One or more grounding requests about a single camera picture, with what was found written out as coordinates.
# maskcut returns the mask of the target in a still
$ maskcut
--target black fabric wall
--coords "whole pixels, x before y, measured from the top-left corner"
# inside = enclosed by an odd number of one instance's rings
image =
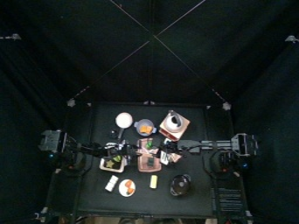
[[[260,139],[260,155],[246,178],[259,223],[299,221],[298,59],[299,45],[290,44],[234,104],[235,131]]]
[[[119,3],[158,34],[199,1]],[[111,1],[3,2],[0,34],[23,41],[0,41],[0,222],[41,209],[51,173],[40,133],[63,126],[65,101],[95,82],[80,100],[219,104],[215,88],[232,102],[236,132],[262,139],[247,174],[252,213],[260,223],[298,222],[299,44],[284,42],[298,5],[206,1],[160,37],[198,77]]]
[[[51,180],[40,133],[61,127],[67,104],[17,41],[0,42],[0,65],[0,223],[33,223]]]

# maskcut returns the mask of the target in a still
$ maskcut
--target cable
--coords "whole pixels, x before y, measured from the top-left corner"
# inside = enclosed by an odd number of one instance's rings
[[[158,34],[163,34],[207,0],[200,1]]]
[[[92,148],[89,148],[89,147],[85,147],[85,146],[83,146],[83,145],[80,146],[80,148],[84,148],[84,149],[87,149],[87,150],[92,150],[92,151],[95,150],[95,149],[92,149]]]
[[[203,170],[207,172],[207,174],[215,179],[215,177],[212,176],[212,172],[208,171],[208,169],[206,168],[204,156],[202,156],[202,166],[203,166]]]
[[[68,135],[68,137],[71,138],[71,140],[72,140],[75,143],[77,142],[76,139],[75,139],[72,136]]]
[[[188,70],[196,75],[196,77],[200,79],[203,84],[207,88],[214,92],[214,94],[222,99],[223,102],[227,102],[227,100],[220,96],[219,92],[211,87],[211,85],[206,82],[206,80],[200,77],[200,75],[192,70],[192,68],[187,65],[187,63],[182,60],[182,58],[175,54],[175,52],[171,50],[171,48],[166,45],[166,43],[154,35],[155,39],[160,42],[160,44],[164,46],[164,48],[170,51],[170,53],[174,55],[174,57],[184,64],[184,66],[188,68]]]
[[[101,78],[128,59],[131,58],[131,56],[150,43],[150,41],[146,41],[113,66],[112,68],[109,68],[100,76],[99,78],[92,82],[91,85],[95,85],[100,80]],[[75,98],[77,98],[88,89],[89,89],[89,86],[85,86],[77,94],[75,94],[75,96],[69,99],[73,100]]]
[[[116,4],[116,2],[115,1],[112,1],[112,0],[109,0],[109,2],[132,18],[132,20],[140,25],[140,27],[143,27],[144,28],[144,30],[147,31],[147,32],[150,32],[147,29],[146,29],[146,27],[137,22],[137,20],[128,14],[128,12],[123,9],[123,7],[121,6],[119,6],[117,4]]]
[[[84,221],[87,218],[88,218],[88,216],[79,217],[79,218],[76,219],[76,223],[80,223],[80,222]]]

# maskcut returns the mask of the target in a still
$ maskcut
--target food item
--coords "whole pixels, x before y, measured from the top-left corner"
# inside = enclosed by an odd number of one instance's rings
[[[113,159],[116,162],[120,162],[120,161],[121,161],[121,156],[115,156],[112,159]]]
[[[125,192],[127,195],[128,195],[128,194],[132,194],[133,192],[135,192],[135,188],[129,188],[129,187],[128,187],[128,188],[127,188],[127,192]]]
[[[156,182],[158,182],[158,176],[152,175],[150,187],[154,189],[156,188]]]
[[[146,133],[146,134],[151,134],[154,127],[152,126],[147,126],[147,125],[141,125],[140,127],[140,132]]]
[[[111,179],[109,179],[109,181],[108,181],[108,183],[107,183],[107,187],[105,187],[105,189],[107,189],[109,192],[113,191],[113,188],[115,188],[115,186],[116,186],[116,183],[117,183],[117,177],[116,177],[115,175],[112,175],[112,177],[111,177]]]
[[[132,185],[132,180],[129,179],[129,180],[125,182],[125,187],[129,188],[131,185]]]

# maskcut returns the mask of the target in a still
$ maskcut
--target black table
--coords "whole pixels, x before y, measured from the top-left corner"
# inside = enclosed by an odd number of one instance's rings
[[[115,142],[108,136],[112,129],[117,130],[116,116],[121,112],[132,115],[135,122],[150,119],[155,127],[172,109],[183,115],[191,124],[186,130],[179,144],[191,146],[200,140],[230,140],[232,127],[230,112],[219,107],[199,107],[184,105],[123,105],[81,103],[69,109],[65,121],[65,131],[76,138],[77,142],[97,142],[105,144]],[[151,135],[154,144],[158,145],[164,136],[159,132]],[[143,137],[136,133],[133,125],[125,129],[123,138],[135,144]],[[202,157],[208,156],[208,151],[200,155],[186,154],[179,163],[163,165],[159,172],[144,173],[132,163],[124,172],[113,173],[99,169],[99,158],[88,156],[88,171],[79,178],[65,177],[63,173],[53,174],[48,196],[48,207],[60,214],[104,215],[116,217],[180,217],[207,218],[215,216],[215,201],[212,203],[211,177],[203,169]],[[158,188],[150,188],[151,175],[158,175]],[[175,175],[191,176],[191,191],[186,196],[174,197],[170,185]],[[105,190],[105,185],[112,175],[135,181],[135,194],[123,197],[117,191]]]

